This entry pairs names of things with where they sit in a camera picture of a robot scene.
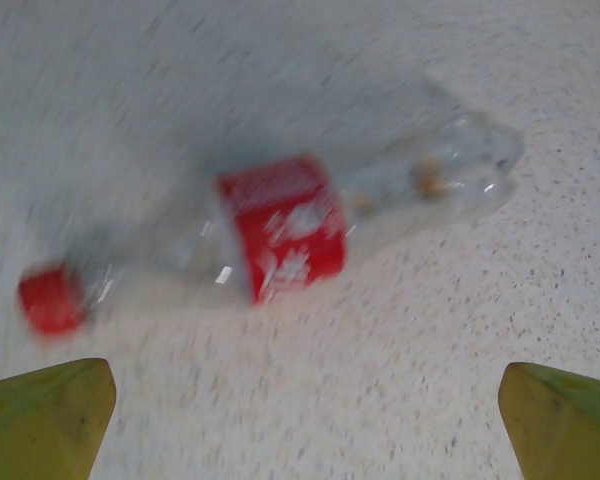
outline speckled floor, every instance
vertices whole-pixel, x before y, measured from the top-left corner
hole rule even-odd
[[[453,109],[422,75],[525,133],[497,214],[264,311],[23,327],[21,270],[85,225]],[[600,378],[600,0],[0,0],[0,378],[84,356],[119,387],[93,480],[520,478],[505,365]]]

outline plastic bottle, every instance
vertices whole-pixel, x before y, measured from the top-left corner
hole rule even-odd
[[[190,282],[195,303],[261,304],[359,264],[406,235],[494,211],[511,196],[520,134],[462,114],[381,148],[295,155],[219,175],[203,195],[94,257],[82,251],[23,275],[35,329],[75,329],[139,270]]]

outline bottle cap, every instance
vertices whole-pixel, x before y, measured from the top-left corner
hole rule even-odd
[[[18,297],[27,320],[43,335],[72,332],[87,318],[79,282],[64,264],[26,272]]]

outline yellow object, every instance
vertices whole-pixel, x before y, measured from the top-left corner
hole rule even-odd
[[[103,359],[0,380],[0,480],[87,480],[115,402]]]
[[[526,480],[600,480],[600,380],[512,363],[498,401]]]

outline red label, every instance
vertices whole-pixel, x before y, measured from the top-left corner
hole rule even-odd
[[[254,303],[342,271],[346,224],[338,192],[311,155],[218,178],[247,265]]]

